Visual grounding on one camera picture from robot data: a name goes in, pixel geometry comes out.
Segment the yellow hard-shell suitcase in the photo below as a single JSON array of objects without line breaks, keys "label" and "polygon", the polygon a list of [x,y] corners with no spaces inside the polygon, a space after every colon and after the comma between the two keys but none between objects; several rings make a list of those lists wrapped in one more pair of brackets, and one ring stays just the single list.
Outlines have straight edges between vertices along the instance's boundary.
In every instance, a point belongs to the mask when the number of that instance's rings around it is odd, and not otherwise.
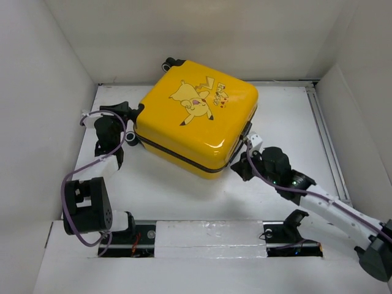
[{"label": "yellow hard-shell suitcase", "polygon": [[167,58],[132,119],[149,152],[216,179],[236,156],[258,104],[252,84],[202,64]]}]

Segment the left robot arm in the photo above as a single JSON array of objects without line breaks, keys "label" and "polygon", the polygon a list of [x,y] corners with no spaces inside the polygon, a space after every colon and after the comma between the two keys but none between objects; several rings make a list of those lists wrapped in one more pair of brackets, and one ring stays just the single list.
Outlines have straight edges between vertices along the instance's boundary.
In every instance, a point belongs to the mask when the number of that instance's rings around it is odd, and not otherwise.
[{"label": "left robot arm", "polygon": [[136,237],[136,225],[128,211],[112,209],[106,180],[116,173],[124,161],[122,145],[130,132],[128,121],[134,121],[137,110],[128,102],[101,106],[99,110],[82,115],[80,125],[92,128],[97,141],[94,160],[70,172],[61,184],[63,226],[68,235],[75,235],[84,245],[93,247],[82,236],[98,232],[101,237],[119,238],[124,243]]}]

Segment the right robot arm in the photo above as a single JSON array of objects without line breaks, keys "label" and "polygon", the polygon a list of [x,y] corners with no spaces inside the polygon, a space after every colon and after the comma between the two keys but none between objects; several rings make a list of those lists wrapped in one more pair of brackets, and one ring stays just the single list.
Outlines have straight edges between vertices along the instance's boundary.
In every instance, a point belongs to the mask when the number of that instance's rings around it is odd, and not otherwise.
[{"label": "right robot arm", "polygon": [[391,280],[391,221],[370,217],[323,190],[312,178],[294,170],[278,147],[247,147],[231,169],[243,181],[258,178],[297,206],[283,222],[287,238],[273,251],[281,254],[306,241],[325,244],[356,260],[381,282]]}]

